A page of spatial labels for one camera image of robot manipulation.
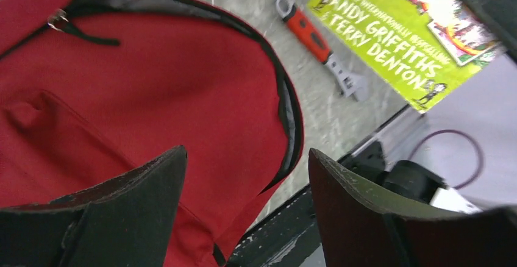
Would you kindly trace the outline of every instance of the purple cable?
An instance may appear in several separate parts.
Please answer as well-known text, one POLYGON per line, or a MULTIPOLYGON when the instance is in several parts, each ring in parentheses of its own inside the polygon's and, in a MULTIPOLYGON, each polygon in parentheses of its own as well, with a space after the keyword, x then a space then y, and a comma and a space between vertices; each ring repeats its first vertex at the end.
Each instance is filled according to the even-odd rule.
POLYGON ((473 146, 474 146, 474 150, 476 150, 476 153, 477 153, 477 168, 476 168, 476 171, 474 171, 474 173, 471 175, 470 178, 468 178, 466 181, 464 181, 463 183, 453 187, 453 188, 456 188, 456 189, 461 189, 461 188, 464 188, 468 185, 470 185, 471 183, 473 183, 475 180, 477 180, 479 178, 479 176, 481 175, 481 172, 483 171, 483 167, 485 166, 485 158, 483 156, 483 150, 481 150, 481 146, 479 146, 479 143, 473 139, 473 137, 471 137, 470 135, 468 135, 467 133, 464 133, 462 131, 458 131, 458 130, 452 130, 452 129, 447 129, 447 130, 439 130, 439 131, 436 131, 436 132, 433 132, 431 134, 429 134, 428 136, 426 136, 424 139, 422 139, 416 146, 415 148, 413 149, 413 151, 411 151, 411 154, 409 155, 409 160, 411 160, 415 154, 417 153, 417 151, 420 149, 420 147, 429 139, 431 139, 432 137, 436 136, 436 135, 440 135, 440 134, 446 134, 446 133, 452 133, 452 134, 457 134, 457 135, 461 135, 463 137, 465 137, 473 146))

